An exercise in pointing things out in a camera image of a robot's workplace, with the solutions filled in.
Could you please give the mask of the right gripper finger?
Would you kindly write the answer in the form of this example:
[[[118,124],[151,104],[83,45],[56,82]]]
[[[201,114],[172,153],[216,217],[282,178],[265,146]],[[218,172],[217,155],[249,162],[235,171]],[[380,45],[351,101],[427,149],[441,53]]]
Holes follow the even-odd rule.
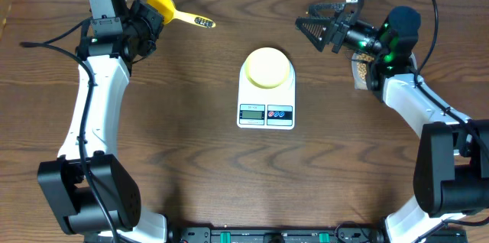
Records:
[[[338,29],[336,20],[334,17],[297,18],[295,25],[319,52],[323,52]]]
[[[346,4],[343,3],[320,3],[310,5],[307,10],[307,14],[310,17],[324,17],[323,12],[334,11],[334,14],[341,14],[345,10]]]

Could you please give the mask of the yellow measuring scoop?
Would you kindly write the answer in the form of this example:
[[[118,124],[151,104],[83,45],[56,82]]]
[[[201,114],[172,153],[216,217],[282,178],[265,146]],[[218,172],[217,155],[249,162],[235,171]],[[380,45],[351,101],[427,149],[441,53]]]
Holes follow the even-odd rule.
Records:
[[[147,3],[163,15],[164,24],[169,24],[172,20],[180,20],[201,28],[216,26],[216,23],[210,18],[177,10],[173,0],[147,0]]]

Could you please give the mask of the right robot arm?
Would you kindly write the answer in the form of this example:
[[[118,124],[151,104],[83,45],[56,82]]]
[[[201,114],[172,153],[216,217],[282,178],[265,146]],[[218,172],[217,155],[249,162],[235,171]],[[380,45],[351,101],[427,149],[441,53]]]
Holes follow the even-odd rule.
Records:
[[[295,21],[316,47],[347,47],[370,56],[366,85],[419,137],[413,197],[370,234],[371,242],[424,242],[448,224],[488,208],[488,122],[476,121],[435,94],[419,74],[412,49],[421,16],[399,6],[376,28],[360,20],[361,6],[317,4]]]

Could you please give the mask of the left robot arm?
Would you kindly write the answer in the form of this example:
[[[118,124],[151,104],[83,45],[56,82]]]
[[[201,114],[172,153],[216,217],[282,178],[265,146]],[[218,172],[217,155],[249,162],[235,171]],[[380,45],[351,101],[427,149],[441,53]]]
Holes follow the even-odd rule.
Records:
[[[156,48],[163,12],[149,2],[92,5],[75,53],[79,88],[57,159],[40,163],[37,181],[61,230],[86,242],[166,242],[167,219],[145,208],[118,159],[121,102],[136,56]]]

